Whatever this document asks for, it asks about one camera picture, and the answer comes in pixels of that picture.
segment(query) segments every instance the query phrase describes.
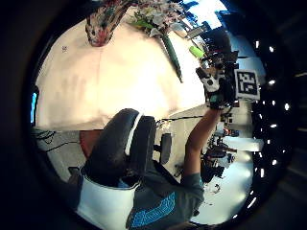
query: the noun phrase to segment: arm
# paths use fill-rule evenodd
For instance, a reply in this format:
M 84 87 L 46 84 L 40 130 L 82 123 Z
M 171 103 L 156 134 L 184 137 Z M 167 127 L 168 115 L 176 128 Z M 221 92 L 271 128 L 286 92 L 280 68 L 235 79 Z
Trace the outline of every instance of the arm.
M 209 109 L 196 124 L 185 144 L 182 177 L 201 172 L 201 149 L 219 122 L 221 110 Z

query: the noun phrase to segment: printed pattern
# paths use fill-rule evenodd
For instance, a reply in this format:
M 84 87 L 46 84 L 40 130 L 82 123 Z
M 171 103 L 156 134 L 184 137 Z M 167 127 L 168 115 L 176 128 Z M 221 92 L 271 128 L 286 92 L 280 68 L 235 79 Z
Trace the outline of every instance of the printed pattern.
M 132 228 L 141 227 L 169 215 L 175 208 L 175 192 L 164 198 L 160 205 L 148 212 L 145 210 L 135 214 Z

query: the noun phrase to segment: table surface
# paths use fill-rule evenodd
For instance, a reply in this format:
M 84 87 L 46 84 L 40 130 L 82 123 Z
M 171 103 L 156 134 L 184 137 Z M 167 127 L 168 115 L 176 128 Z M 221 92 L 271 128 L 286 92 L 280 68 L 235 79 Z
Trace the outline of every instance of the table surface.
M 101 129 L 121 109 L 134 108 L 156 120 L 203 104 L 198 60 L 191 41 L 173 32 L 184 83 L 180 83 L 158 38 L 127 22 L 129 9 L 104 47 L 91 47 L 85 20 L 55 42 L 36 80 L 36 127 L 48 130 Z

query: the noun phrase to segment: green leaf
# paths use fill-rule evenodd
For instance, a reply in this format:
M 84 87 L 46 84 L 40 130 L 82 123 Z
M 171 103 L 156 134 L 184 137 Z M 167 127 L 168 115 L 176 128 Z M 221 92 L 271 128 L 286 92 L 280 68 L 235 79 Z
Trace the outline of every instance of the green leaf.
M 140 26 L 140 27 L 145 27 L 145 28 L 149 28 L 149 29 L 154 28 L 153 25 L 151 25 L 151 24 L 145 22 L 144 20 L 138 20 L 138 21 L 136 21 L 136 22 L 132 22 L 131 24 L 132 24 L 133 26 Z

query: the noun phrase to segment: shirt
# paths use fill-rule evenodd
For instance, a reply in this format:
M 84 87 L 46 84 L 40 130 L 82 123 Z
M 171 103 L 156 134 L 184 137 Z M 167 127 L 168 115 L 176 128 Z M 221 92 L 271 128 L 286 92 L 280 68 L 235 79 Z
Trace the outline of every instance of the shirt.
M 160 195 L 156 191 L 166 191 Z M 171 185 L 158 172 L 145 177 L 135 192 L 130 218 L 131 230 L 165 230 L 190 220 L 203 202 L 201 174 L 183 177 L 180 186 Z

